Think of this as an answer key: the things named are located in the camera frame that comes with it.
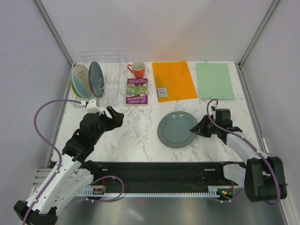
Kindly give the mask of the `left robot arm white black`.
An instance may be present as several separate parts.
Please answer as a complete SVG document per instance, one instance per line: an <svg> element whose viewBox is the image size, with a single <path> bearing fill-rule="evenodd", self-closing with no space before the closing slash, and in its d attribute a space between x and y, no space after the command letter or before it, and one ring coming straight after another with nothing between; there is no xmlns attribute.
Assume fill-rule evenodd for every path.
<svg viewBox="0 0 300 225"><path fill-rule="evenodd" d="M66 142L57 165L38 190L26 201L18 201L14 210L24 225L53 225L70 201L86 186L99 184L103 173L86 158L104 132L119 128L124 114L107 107L110 117L98 107L87 107L79 128Z"/></svg>

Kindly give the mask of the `grey-green ribbed plate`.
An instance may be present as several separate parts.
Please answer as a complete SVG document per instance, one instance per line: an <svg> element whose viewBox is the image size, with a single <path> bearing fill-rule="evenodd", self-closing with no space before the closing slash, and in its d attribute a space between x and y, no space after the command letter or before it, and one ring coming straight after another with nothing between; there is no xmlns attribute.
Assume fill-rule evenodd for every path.
<svg viewBox="0 0 300 225"><path fill-rule="evenodd" d="M191 144L197 134L190 129L197 125L196 118L188 112L167 114L158 124L157 135L161 143L170 148L183 148Z"/></svg>

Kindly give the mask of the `dark blue floral plate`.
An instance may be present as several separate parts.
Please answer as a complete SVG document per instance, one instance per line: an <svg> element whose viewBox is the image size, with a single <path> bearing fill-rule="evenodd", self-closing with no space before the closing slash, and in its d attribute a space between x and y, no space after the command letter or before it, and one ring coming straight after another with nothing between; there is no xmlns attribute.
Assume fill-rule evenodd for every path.
<svg viewBox="0 0 300 225"><path fill-rule="evenodd" d="M104 95L105 80L100 65L93 61L89 68L89 82L95 97L102 98Z"/></svg>

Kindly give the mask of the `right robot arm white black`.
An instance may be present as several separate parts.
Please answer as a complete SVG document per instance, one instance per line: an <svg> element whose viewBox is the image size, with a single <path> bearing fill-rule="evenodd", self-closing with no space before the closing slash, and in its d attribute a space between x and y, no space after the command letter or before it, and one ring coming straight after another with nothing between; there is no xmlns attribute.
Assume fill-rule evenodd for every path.
<svg viewBox="0 0 300 225"><path fill-rule="evenodd" d="M226 164L215 172L215 180L226 184L230 180L244 188L251 202L266 202L278 205L287 196L283 162L260 152L244 137L239 127L233 126L229 109L214 109L215 115L204 115L190 132L210 138L216 135L225 145L234 150L245 166Z"/></svg>

